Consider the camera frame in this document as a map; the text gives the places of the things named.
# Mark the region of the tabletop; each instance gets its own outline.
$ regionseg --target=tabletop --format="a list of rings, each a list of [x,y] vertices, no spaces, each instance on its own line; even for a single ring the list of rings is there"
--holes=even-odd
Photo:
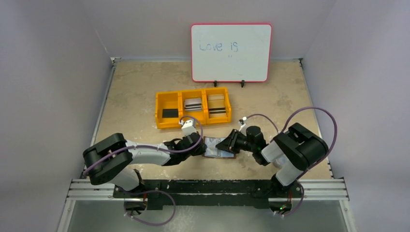
[[[113,133],[123,133],[127,140],[159,144],[181,138],[180,129],[157,129],[155,123],[156,92],[213,87],[213,83],[196,83],[191,78],[190,62],[136,62],[117,64],[97,132],[96,142]],[[232,107],[231,123],[204,126],[204,136],[226,137],[239,129],[237,121],[254,113],[265,114],[281,129],[295,110],[310,106],[304,75],[298,62],[271,62],[269,77],[263,83],[218,83],[227,87]],[[299,122],[319,134],[313,110],[297,114],[289,125]],[[277,134],[263,117],[252,117],[248,125],[259,126],[266,140]],[[189,157],[179,165],[162,167],[134,164],[143,179],[270,179],[278,169],[259,165],[249,152],[241,151],[236,159]],[[330,179],[327,161],[307,172],[303,179]]]

